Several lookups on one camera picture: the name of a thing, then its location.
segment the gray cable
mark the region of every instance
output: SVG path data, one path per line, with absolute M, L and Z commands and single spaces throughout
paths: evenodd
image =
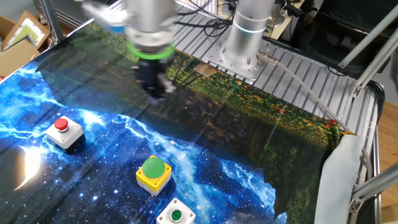
M 345 125 L 345 123 L 343 123 L 340 119 L 338 119 L 337 115 L 335 115 L 330 109 L 329 107 L 327 107 L 326 104 L 324 104 L 324 102 L 322 102 L 321 99 L 319 99 L 319 97 L 303 82 L 301 81 L 301 79 L 299 77 L 296 76 L 296 74 L 294 72 L 292 72 L 290 69 L 288 69 L 284 64 L 280 63 L 280 62 L 276 62 L 276 65 L 278 65 L 280 68 L 283 68 L 283 70 L 285 70 L 292 78 L 294 78 L 296 81 L 298 81 L 300 83 L 300 85 L 302 87 L 305 88 L 305 90 L 319 103 L 319 105 L 322 106 L 322 108 L 333 118 L 336 120 L 336 122 L 338 124 L 340 124 L 340 126 L 345 130 L 345 131 L 349 131 L 349 128 L 347 127 L 347 125 Z

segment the small green button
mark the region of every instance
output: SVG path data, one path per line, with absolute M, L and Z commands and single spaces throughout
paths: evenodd
M 142 164 L 142 172 L 151 179 L 159 178 L 163 175 L 166 166 L 162 159 L 152 157 Z
M 182 214 L 179 210 L 172 211 L 171 218 L 173 222 L 179 222 L 181 220 Z

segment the cable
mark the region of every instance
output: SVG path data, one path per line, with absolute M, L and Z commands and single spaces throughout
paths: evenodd
M 210 14 L 208 11 L 204 10 L 204 6 L 200 7 L 198 6 L 195 2 L 193 2 L 192 0 L 189 0 L 192 4 L 194 4 L 196 7 L 198 7 L 198 9 L 196 11 L 192 11 L 192 12 L 187 12 L 187 13 L 180 13 L 178 14 L 179 16 L 187 16 L 187 15 L 191 15 L 194 13 L 197 13 L 199 11 L 203 11 L 204 13 L 207 13 L 211 16 L 213 16 L 212 14 Z M 205 25 L 200 25 L 200 24 L 190 24 L 190 23 L 186 23 L 186 22 L 175 22 L 178 25 L 183 25 L 183 26 L 190 26 L 190 27 L 196 27 L 196 28 L 203 28 L 205 34 L 208 37 L 218 37 L 224 34 L 224 32 L 228 29 L 229 25 L 232 24 L 233 22 L 233 18 L 234 18 L 234 13 L 233 13 L 233 17 L 231 20 L 228 19 L 220 19 L 220 18 L 216 18 L 216 19 L 211 19 L 209 20 Z M 212 28 L 214 30 L 222 30 L 220 33 L 218 34 L 212 34 L 212 32 L 208 32 L 207 29 Z
M 327 107 L 326 104 L 324 104 L 324 102 L 322 102 L 321 99 L 319 99 L 319 97 L 303 82 L 301 81 L 301 79 L 299 77 L 296 76 L 296 74 L 294 72 L 292 72 L 290 69 L 288 69 L 284 64 L 277 62 L 276 63 L 280 68 L 283 68 L 283 70 L 285 70 L 285 72 L 287 72 L 290 76 L 292 76 L 293 79 L 295 79 L 296 81 L 298 81 L 302 87 L 305 88 L 305 90 L 307 90 L 307 92 L 322 106 L 322 108 L 333 118 L 336 120 L 336 122 L 338 124 L 340 124 L 340 126 L 345 130 L 345 131 L 349 131 L 349 128 L 345 125 L 345 123 L 343 123 L 340 119 L 338 119 L 337 115 L 335 115 L 330 109 L 329 107 Z
M 201 10 L 207 12 L 207 11 L 205 10 L 205 7 L 206 7 L 207 5 L 209 5 L 210 0 L 208 0 L 202 7 L 198 6 L 198 5 L 197 5 L 196 3 L 194 3 L 192 0 L 189 0 L 189 1 L 190 1 L 191 3 L 193 3 L 194 5 L 196 5 L 196 7 L 197 7 L 198 9 L 197 9 L 197 10 L 194 10 L 194 11 L 192 11 L 192 12 L 179 12 L 179 13 L 177 14 L 178 16 L 189 16 L 189 15 L 198 13 L 198 12 L 201 11 Z

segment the red button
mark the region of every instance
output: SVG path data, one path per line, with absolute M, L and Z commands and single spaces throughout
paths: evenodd
M 54 123 L 55 128 L 59 130 L 65 130 L 68 127 L 68 121 L 66 119 L 60 118 Z

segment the metal rod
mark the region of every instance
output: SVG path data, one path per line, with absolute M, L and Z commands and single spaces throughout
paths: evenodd
M 362 89 L 368 84 L 370 79 L 376 74 L 376 72 L 383 66 L 384 62 L 391 56 L 391 54 L 398 47 L 398 29 L 393 33 L 390 39 L 386 42 L 380 52 L 376 55 L 370 65 L 367 67 L 365 72 L 356 81 L 354 90 L 351 94 L 352 97 L 357 98 L 361 93 Z
M 365 201 L 398 183 L 398 162 L 364 184 L 355 187 L 353 198 Z
M 373 138 L 373 174 L 380 174 L 380 160 L 379 160 L 379 131 L 375 130 Z M 377 196 L 374 201 L 374 223 L 381 224 L 381 195 Z
M 63 36 L 57 13 L 55 12 L 55 9 L 52 5 L 52 0 L 40 0 L 40 5 L 43 8 L 44 17 L 47 20 L 50 28 L 52 45 L 56 45 L 57 43 L 63 41 L 65 37 Z
M 338 64 L 347 66 L 361 51 L 368 46 L 394 19 L 398 17 L 398 5 Z

